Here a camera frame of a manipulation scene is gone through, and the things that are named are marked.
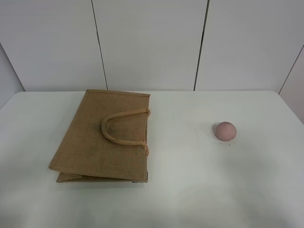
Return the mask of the brown linen tote bag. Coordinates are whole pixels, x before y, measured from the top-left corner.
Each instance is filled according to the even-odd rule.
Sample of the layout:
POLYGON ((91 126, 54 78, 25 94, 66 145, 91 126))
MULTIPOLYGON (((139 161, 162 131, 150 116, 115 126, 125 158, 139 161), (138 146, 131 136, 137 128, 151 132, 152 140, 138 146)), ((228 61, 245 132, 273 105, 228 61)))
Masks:
POLYGON ((147 182, 149 99, 87 90, 49 164, 57 182, 147 182))

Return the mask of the pink peach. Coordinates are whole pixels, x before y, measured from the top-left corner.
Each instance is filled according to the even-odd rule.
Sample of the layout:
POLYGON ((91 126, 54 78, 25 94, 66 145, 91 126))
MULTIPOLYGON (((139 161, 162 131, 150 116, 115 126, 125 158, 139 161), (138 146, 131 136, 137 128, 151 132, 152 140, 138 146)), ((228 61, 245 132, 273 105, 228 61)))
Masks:
POLYGON ((228 142, 237 136, 237 129, 230 122, 220 122, 213 127, 213 133, 219 140, 228 142))

